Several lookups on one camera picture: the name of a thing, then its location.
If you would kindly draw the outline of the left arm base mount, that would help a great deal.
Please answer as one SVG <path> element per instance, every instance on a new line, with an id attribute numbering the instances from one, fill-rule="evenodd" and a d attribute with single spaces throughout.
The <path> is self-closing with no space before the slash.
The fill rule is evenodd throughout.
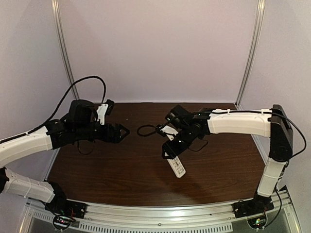
<path id="1" fill-rule="evenodd" d="M 45 209 L 54 215 L 53 226 L 62 232 L 68 229 L 77 218 L 84 218 L 87 204 L 67 199 L 59 184 L 55 182 L 48 182 L 48 184 L 53 188 L 54 197 L 51 202 L 43 204 Z"/>

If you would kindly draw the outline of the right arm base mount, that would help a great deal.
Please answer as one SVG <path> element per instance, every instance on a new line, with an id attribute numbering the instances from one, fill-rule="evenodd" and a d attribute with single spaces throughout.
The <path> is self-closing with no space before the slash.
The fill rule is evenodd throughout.
<path id="1" fill-rule="evenodd" d="M 255 194 L 252 199 L 233 203 L 232 208 L 235 218 L 245 217 L 252 229 L 261 230 L 266 227 L 267 212 L 274 209 L 274 204 L 271 197 Z"/>

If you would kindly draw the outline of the white remote control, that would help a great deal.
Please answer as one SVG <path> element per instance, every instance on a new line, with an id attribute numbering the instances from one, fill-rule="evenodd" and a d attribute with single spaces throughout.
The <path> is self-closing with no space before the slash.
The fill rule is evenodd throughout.
<path id="1" fill-rule="evenodd" d="M 186 174 L 186 170 L 178 156 L 167 161 L 177 178 L 182 178 Z"/>

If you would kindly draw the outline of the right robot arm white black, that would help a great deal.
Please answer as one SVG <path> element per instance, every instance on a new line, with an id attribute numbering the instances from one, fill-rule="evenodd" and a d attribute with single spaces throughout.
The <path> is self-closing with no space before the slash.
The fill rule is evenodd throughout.
<path id="1" fill-rule="evenodd" d="M 178 156 L 186 151 L 197 138 L 210 134 L 251 134 L 270 139 L 270 151 L 263 175 L 254 195 L 254 201 L 268 202 L 288 162 L 296 156 L 293 152 L 293 128 L 282 106 L 275 104 L 271 109 L 224 110 L 206 109 L 189 112 L 176 105 L 165 117 L 167 124 L 159 131 L 166 134 L 168 141 L 162 146 L 162 158 L 177 162 L 175 175 L 180 178 L 185 170 Z"/>

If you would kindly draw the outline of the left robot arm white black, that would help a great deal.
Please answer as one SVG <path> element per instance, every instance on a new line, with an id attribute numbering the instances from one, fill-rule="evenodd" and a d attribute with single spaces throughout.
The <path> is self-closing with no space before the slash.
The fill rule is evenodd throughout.
<path id="1" fill-rule="evenodd" d="M 32 198 L 61 206 L 67 197 L 59 184 L 41 182 L 19 175 L 6 167 L 7 164 L 35 154 L 61 148 L 80 141 L 119 143 L 130 131 L 121 124 L 109 124 L 105 117 L 114 107 L 108 100 L 100 106 L 88 100 L 74 100 L 69 112 L 61 119 L 48 120 L 30 133 L 22 133 L 0 142 L 0 191 Z"/>

